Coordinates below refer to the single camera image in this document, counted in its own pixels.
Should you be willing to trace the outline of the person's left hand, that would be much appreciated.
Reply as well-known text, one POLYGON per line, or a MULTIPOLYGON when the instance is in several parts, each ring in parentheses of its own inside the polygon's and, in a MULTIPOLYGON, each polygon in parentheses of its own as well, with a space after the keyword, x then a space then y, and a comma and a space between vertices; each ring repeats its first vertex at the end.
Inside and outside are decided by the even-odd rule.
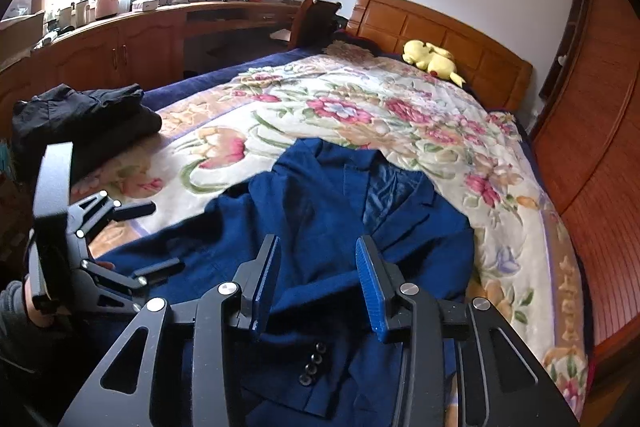
POLYGON ((59 307, 53 314, 43 314, 37 310, 32 301, 32 285, 30 285, 29 277, 25 277, 23 289, 27 315, 36 326, 47 327, 54 322, 54 318, 58 315, 70 315, 70 311, 64 307, 59 307))

